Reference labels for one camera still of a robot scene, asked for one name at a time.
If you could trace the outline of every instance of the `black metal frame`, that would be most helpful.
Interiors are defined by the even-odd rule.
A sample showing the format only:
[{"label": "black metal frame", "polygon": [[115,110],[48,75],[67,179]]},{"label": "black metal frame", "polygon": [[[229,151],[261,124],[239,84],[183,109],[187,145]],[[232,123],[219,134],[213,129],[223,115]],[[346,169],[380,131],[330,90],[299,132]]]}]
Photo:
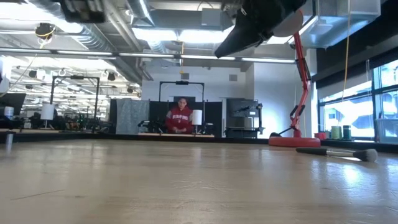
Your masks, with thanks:
[{"label": "black metal frame", "polygon": [[377,138],[378,138],[378,135],[377,135],[377,124],[376,124],[376,119],[377,119],[376,95],[380,95],[380,94],[383,94],[383,93],[389,93],[389,92],[392,92],[392,91],[398,91],[398,85],[392,85],[392,86],[387,86],[387,87],[376,89],[376,84],[375,84],[375,81],[374,81],[373,69],[371,70],[371,81],[372,81],[372,89],[371,89],[371,91],[364,92],[364,93],[358,93],[358,94],[353,95],[353,96],[346,96],[346,97],[344,97],[344,99],[338,98],[338,99],[330,100],[330,101],[326,101],[326,102],[320,102],[318,100],[318,130],[319,130],[319,132],[324,131],[324,130],[321,130],[321,126],[320,126],[320,122],[322,120],[322,118],[320,116],[320,108],[322,106],[335,104],[335,103],[340,103],[342,101],[353,100],[353,99],[356,99],[356,98],[363,98],[363,97],[371,96],[372,102],[373,102],[374,138],[372,138],[372,137],[356,137],[356,136],[353,136],[353,138],[357,139],[357,140],[364,140],[364,141],[376,141]]},{"label": "black metal frame", "polygon": [[159,83],[159,102],[162,97],[162,85],[164,83],[170,83],[170,84],[176,84],[176,85],[201,85],[202,86],[202,91],[201,91],[201,101],[203,103],[203,109],[202,109],[202,114],[201,114],[201,121],[202,124],[205,123],[205,109],[206,109],[206,103],[205,103],[205,83],[198,83],[198,82],[185,82],[185,81],[176,81],[176,82],[160,82]]},{"label": "black metal frame", "polygon": [[[96,87],[96,93],[95,93],[95,106],[94,106],[94,119],[97,119],[97,107],[98,107],[98,93],[100,92],[100,78],[98,77],[80,77],[76,75],[70,75],[70,76],[53,76],[52,77],[52,83],[51,83],[51,96],[50,96],[50,104],[53,103],[54,99],[54,89],[55,89],[55,80],[57,78],[70,78],[70,79],[85,79],[85,78],[93,78],[97,80],[97,87]],[[96,123],[93,125],[93,129],[91,130],[91,133],[94,133],[96,129]]]}]

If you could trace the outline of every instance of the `person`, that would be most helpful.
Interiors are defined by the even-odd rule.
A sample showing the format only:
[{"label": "person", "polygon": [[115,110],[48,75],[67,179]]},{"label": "person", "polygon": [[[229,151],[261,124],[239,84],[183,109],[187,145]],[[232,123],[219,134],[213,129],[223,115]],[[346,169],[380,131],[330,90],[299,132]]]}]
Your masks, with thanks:
[{"label": "person", "polygon": [[187,106],[187,99],[181,98],[178,107],[171,109],[166,116],[166,127],[169,133],[192,133],[192,110]]}]

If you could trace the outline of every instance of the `table surface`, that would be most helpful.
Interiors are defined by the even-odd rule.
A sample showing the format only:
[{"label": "table surface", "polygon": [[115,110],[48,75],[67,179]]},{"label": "table surface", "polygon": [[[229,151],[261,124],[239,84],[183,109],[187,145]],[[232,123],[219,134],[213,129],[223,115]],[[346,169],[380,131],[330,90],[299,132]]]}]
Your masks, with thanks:
[{"label": "table surface", "polygon": [[79,140],[0,150],[0,223],[397,223],[398,157]]},{"label": "table surface", "polygon": [[141,136],[173,136],[173,137],[202,137],[202,138],[214,138],[214,135],[210,134],[167,134],[167,133],[138,133]]}]

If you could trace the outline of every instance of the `computer monitor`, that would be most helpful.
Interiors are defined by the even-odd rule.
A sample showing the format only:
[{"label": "computer monitor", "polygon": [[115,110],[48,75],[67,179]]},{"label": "computer monitor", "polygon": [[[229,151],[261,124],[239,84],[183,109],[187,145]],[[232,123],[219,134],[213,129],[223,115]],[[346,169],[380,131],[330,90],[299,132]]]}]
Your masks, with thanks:
[{"label": "computer monitor", "polygon": [[26,93],[7,93],[0,98],[0,107],[11,106],[14,108],[14,116],[21,113]]}]

